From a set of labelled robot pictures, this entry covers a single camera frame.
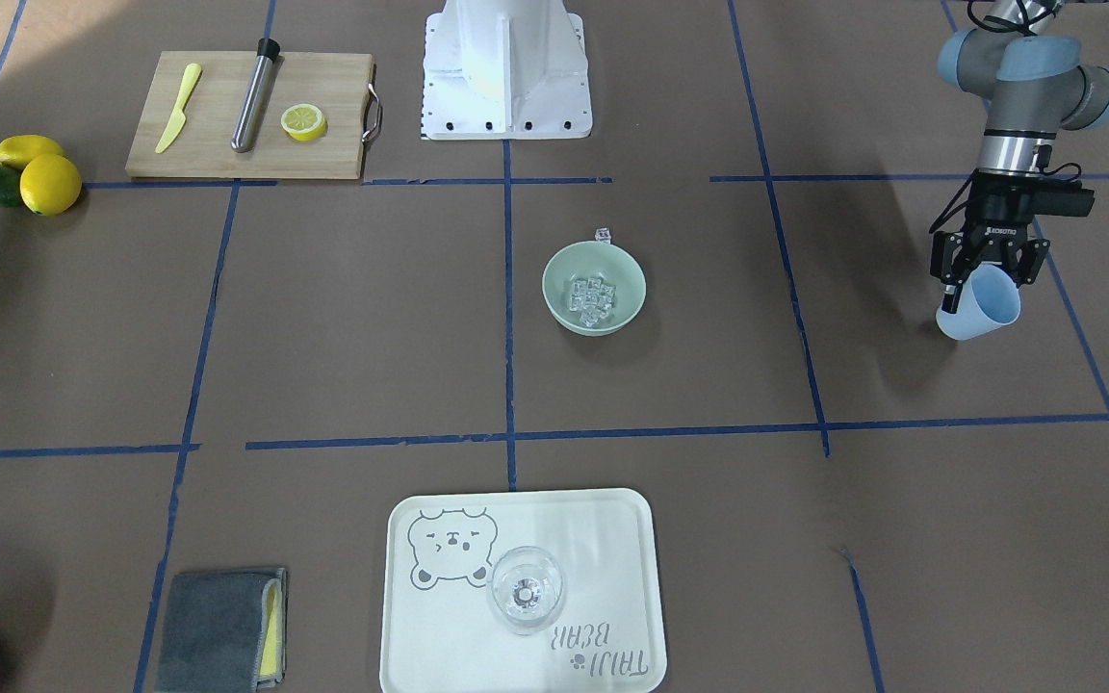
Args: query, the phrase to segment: yellow lemon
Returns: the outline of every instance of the yellow lemon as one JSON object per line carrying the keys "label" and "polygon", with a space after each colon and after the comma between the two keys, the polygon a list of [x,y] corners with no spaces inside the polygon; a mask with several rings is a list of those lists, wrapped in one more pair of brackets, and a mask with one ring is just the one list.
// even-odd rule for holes
{"label": "yellow lemon", "polygon": [[0,142],[0,164],[18,172],[40,154],[65,156],[62,146],[44,135],[14,135]]}
{"label": "yellow lemon", "polygon": [[80,196],[80,171],[67,157],[40,154],[19,174],[19,197],[35,214],[59,215]]}
{"label": "yellow lemon", "polygon": [[281,126],[298,142],[308,142],[327,131],[327,121],[319,106],[298,104],[291,105],[281,114]]}

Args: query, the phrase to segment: knife handle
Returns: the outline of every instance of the knife handle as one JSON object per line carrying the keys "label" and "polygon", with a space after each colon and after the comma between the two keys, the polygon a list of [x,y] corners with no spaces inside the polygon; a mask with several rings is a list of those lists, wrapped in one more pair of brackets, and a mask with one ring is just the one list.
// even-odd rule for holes
{"label": "knife handle", "polygon": [[191,91],[194,89],[194,83],[200,82],[201,74],[203,74],[203,68],[200,67],[199,62],[191,62],[191,64],[182,71],[182,85],[177,88],[177,101],[173,102],[173,109],[177,111],[186,109],[186,101],[191,98]]}

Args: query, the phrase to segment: robotic arm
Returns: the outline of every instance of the robotic arm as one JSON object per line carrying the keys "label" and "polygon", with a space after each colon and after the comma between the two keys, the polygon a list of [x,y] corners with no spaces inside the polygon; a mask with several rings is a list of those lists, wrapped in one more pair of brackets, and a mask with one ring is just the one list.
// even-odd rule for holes
{"label": "robotic arm", "polygon": [[[1092,190],[1077,175],[1052,177],[1051,146],[1060,130],[1109,122],[1109,69],[1082,65],[1081,43],[1039,35],[1066,0],[997,0],[974,28],[958,31],[938,57],[938,74],[990,101],[978,165],[932,224],[932,276],[944,284],[945,312],[981,263],[1003,268],[1018,288],[1032,284],[1050,242],[1029,236],[1035,215],[1089,215]],[[969,188],[966,201],[960,195]],[[965,210],[958,231],[944,224]]]}

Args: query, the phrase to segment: wooden cutting board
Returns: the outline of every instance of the wooden cutting board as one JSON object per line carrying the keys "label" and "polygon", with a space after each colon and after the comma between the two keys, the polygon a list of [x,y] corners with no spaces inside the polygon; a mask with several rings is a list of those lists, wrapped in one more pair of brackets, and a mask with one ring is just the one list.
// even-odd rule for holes
{"label": "wooden cutting board", "polygon": [[[203,67],[184,113],[177,140],[155,153],[177,98],[182,70]],[[255,149],[238,154],[230,147],[243,98],[255,70],[251,51],[166,51],[156,63],[144,101],[140,128],[128,154],[128,174],[159,177],[307,177],[362,176],[362,131],[367,109],[366,84],[375,59],[354,53],[281,53],[272,96],[260,123]],[[319,106],[327,119],[325,135],[297,142],[281,130],[281,114],[294,104]]]}

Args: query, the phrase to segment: gray towel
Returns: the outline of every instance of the gray towel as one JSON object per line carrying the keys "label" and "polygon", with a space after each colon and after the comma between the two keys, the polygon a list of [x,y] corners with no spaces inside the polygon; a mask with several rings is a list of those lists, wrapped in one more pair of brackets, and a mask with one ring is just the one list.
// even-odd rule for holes
{"label": "gray towel", "polygon": [[165,609],[156,693],[254,693],[260,686],[268,588],[278,583],[285,601],[285,569],[175,575]]}

